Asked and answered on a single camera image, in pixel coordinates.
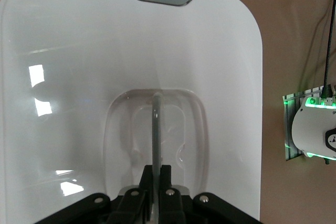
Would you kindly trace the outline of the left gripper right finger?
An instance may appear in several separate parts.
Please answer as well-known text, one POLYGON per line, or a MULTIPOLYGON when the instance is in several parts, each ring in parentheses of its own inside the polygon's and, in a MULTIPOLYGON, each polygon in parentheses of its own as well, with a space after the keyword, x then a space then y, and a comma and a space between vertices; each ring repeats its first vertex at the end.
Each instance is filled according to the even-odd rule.
POLYGON ((172 187, 170 165, 162 165, 160 170, 159 224, 185 224, 182 196, 172 187))

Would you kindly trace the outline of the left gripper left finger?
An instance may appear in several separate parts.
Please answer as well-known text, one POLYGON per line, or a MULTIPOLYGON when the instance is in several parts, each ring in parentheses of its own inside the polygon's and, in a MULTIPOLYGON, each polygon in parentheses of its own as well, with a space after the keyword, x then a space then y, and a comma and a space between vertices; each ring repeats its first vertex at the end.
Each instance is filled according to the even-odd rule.
POLYGON ((148 224, 153 207, 152 166, 146 165, 137 186, 124 188, 111 201, 111 213, 106 224, 148 224))

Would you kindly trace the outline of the grey lid handle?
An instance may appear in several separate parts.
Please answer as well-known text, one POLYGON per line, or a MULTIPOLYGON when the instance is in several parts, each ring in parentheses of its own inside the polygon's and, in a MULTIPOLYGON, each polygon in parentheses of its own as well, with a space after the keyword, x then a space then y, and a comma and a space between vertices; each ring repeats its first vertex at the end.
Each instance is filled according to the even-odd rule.
POLYGON ((153 224, 159 224, 159 186, 161 172, 161 99, 155 93, 152 100, 152 174, 153 174, 153 224))

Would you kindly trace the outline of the white plastic box lid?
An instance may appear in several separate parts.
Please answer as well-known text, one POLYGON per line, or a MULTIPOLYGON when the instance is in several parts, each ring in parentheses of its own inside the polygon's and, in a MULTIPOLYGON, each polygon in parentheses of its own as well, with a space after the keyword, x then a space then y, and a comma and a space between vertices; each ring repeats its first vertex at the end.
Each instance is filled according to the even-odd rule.
POLYGON ((115 197, 161 160, 260 217, 262 38, 240 0, 0 0, 0 224, 115 197))

